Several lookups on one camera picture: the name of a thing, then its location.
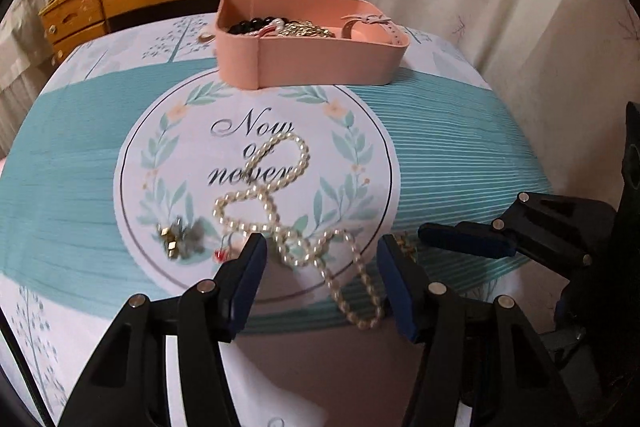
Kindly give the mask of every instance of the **pink box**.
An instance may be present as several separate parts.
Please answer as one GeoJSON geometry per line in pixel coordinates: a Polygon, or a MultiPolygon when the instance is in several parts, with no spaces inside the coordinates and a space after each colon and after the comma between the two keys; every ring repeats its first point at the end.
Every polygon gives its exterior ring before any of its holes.
{"type": "Polygon", "coordinates": [[[389,23],[396,42],[380,24],[356,22],[351,39],[340,38],[342,17],[383,15],[361,0],[221,0],[214,27],[220,77],[240,89],[300,85],[388,84],[409,45],[389,23]],[[232,25],[254,17],[285,17],[328,28],[336,38],[232,35],[232,25]]]}

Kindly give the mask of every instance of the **metal screw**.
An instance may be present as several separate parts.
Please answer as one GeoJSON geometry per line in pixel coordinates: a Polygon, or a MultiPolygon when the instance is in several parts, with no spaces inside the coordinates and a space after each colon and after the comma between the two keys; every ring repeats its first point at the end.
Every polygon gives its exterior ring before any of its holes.
{"type": "Polygon", "coordinates": [[[142,293],[136,293],[135,295],[129,298],[129,306],[132,308],[138,308],[142,306],[146,302],[146,295],[142,295],[142,293]]]}
{"type": "Polygon", "coordinates": [[[215,289],[216,283],[214,283],[211,279],[204,279],[198,283],[196,289],[200,293],[209,293],[215,289]]]}
{"type": "Polygon", "coordinates": [[[498,304],[503,308],[510,310],[516,305],[516,301],[508,295],[500,295],[498,297],[498,304]]]}
{"type": "Polygon", "coordinates": [[[447,287],[441,282],[432,282],[428,289],[434,295],[444,295],[447,292],[447,287]]]}

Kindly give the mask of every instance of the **red bead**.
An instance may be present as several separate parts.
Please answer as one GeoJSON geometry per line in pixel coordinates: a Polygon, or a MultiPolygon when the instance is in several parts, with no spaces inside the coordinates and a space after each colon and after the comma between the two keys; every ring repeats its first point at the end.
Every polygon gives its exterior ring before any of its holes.
{"type": "Polygon", "coordinates": [[[213,257],[215,257],[216,261],[218,261],[219,263],[224,263],[228,255],[226,250],[224,248],[221,248],[220,250],[216,250],[213,253],[213,257]]]}

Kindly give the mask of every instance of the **circular printed design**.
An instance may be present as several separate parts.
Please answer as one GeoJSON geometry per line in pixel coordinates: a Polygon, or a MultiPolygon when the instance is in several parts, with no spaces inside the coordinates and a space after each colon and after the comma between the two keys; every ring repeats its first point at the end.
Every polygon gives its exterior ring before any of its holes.
{"type": "MultiPolygon", "coordinates": [[[[118,228],[136,263],[160,287],[180,295],[220,267],[216,250],[241,250],[244,238],[224,235],[211,217],[213,201],[246,188],[241,170],[272,134],[293,131],[309,145],[305,174],[274,196],[283,223],[312,238],[327,227],[350,230],[372,259],[391,229],[400,193],[393,143],[380,120],[349,89],[300,86],[242,91],[217,70],[187,79],[160,96],[125,140],[114,174],[118,228]],[[156,230],[181,217],[204,231],[201,251],[167,258],[156,230]]],[[[284,177],[298,159],[283,144],[255,169],[260,182],[284,177]]],[[[229,215],[265,222],[257,201],[228,207],[229,215]]],[[[350,250],[332,242],[324,256],[341,284],[356,276],[350,250]]],[[[270,253],[252,314],[290,311],[328,297],[312,266],[291,269],[270,253]]]]}

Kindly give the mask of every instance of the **teal tablecloth stripe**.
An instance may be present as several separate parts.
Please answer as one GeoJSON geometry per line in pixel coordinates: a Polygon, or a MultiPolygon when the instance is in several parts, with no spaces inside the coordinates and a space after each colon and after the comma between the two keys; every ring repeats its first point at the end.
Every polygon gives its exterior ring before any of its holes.
{"type": "MultiPolygon", "coordinates": [[[[113,171],[131,127],[163,92],[215,59],[188,60],[108,73],[41,95],[0,178],[0,271],[54,301],[111,318],[127,296],[166,293],[124,247],[113,210],[113,171]]],[[[400,163],[396,230],[426,222],[489,222],[518,191],[549,185],[526,139],[491,91],[401,69],[385,87],[352,87],[390,134],[400,163]]],[[[433,279],[466,291],[519,266],[420,251],[433,279]]],[[[379,277],[374,277],[380,284],[379,277]]],[[[368,307],[360,286],[346,296],[368,307]]],[[[333,326],[332,302],[252,317],[248,332],[333,326]]]]}

